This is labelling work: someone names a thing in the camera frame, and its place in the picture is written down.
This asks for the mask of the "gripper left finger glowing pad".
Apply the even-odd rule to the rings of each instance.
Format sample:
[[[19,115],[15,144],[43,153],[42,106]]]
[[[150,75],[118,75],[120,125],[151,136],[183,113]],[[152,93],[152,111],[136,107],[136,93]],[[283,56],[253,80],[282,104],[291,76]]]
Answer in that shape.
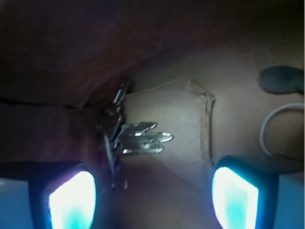
[[[89,229],[96,183],[84,163],[1,163],[2,229]]]

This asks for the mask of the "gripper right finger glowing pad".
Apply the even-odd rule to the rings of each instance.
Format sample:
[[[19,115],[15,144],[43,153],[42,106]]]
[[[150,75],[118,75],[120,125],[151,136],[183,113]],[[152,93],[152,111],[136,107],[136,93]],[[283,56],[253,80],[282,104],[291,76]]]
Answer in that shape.
[[[224,156],[212,181],[223,229],[303,229],[304,163],[285,156]]]

